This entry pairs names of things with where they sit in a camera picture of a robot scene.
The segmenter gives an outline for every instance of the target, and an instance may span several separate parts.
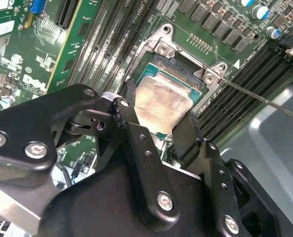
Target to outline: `cable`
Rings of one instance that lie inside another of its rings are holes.
[[[65,168],[65,166],[61,165],[58,162],[56,162],[55,165],[57,168],[59,168],[63,172],[67,187],[72,186],[73,185],[72,180],[71,180],[69,173],[68,173],[67,169]]]

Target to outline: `black mechanical arm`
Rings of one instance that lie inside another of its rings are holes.
[[[224,162],[188,112],[162,163],[134,111],[135,83],[99,97],[73,85],[0,112],[0,218],[40,237],[293,237],[248,169]],[[96,137],[96,173],[59,192],[56,149]]]

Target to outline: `black plastic part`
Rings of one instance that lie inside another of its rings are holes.
[[[230,159],[225,166],[234,180],[243,225],[252,236],[293,237],[292,223],[250,171],[235,159]]]
[[[126,162],[104,170],[61,192],[45,210],[38,237],[206,237],[202,182],[161,165],[180,203],[179,221],[157,233],[143,224]]]
[[[86,95],[85,89],[90,88],[76,84],[0,112],[0,132],[7,137],[6,144],[0,147],[0,170],[3,171],[0,182],[34,187],[47,179],[56,162],[56,143],[66,121],[99,100],[96,93]],[[43,143],[46,156],[28,157],[24,149],[31,142]]]
[[[62,0],[55,23],[62,29],[67,29],[71,24],[79,0]]]

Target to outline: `green circuit board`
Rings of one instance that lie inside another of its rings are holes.
[[[61,0],[45,1],[40,14],[30,11],[34,0],[0,2],[0,24],[8,27],[0,32],[0,110],[7,96],[16,105],[75,83],[116,92],[140,44],[165,23],[173,26],[172,41],[196,59],[208,66],[225,62],[228,80],[261,51],[268,27],[282,35],[293,30],[293,0],[254,0],[248,7],[236,0],[79,0],[67,29],[56,24]],[[258,4],[270,9],[264,20],[251,16]],[[200,20],[198,7],[208,13]],[[217,33],[221,23],[234,36]],[[139,80],[153,56],[144,55],[133,79]],[[83,152],[94,153],[94,140],[84,137],[59,155],[72,167]]]

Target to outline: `mounting hole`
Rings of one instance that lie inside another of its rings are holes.
[[[220,71],[224,71],[224,70],[225,70],[225,65],[224,65],[224,64],[221,64],[221,65],[219,66],[219,70],[220,70]]]
[[[258,40],[258,38],[259,38],[259,35],[258,34],[255,34],[252,39],[253,40]]]
[[[98,131],[102,131],[106,127],[106,124],[104,122],[99,122],[96,126],[96,129]]]
[[[145,140],[146,140],[146,137],[145,137],[143,134],[140,134],[140,135],[139,135],[139,138],[140,138],[142,141],[145,141]]]
[[[145,152],[146,157],[151,158],[152,157],[152,153],[150,151],[146,151]]]
[[[221,186],[222,186],[222,188],[223,188],[224,190],[228,190],[228,187],[227,187],[227,185],[226,185],[225,183],[222,183]]]
[[[224,173],[224,171],[222,169],[219,170],[219,173],[220,173],[220,175],[225,176],[225,173]]]
[[[163,28],[163,33],[164,34],[169,34],[170,33],[170,27],[168,27],[168,26],[165,26],[164,28]]]
[[[84,93],[88,96],[95,96],[95,92],[91,89],[85,89]]]

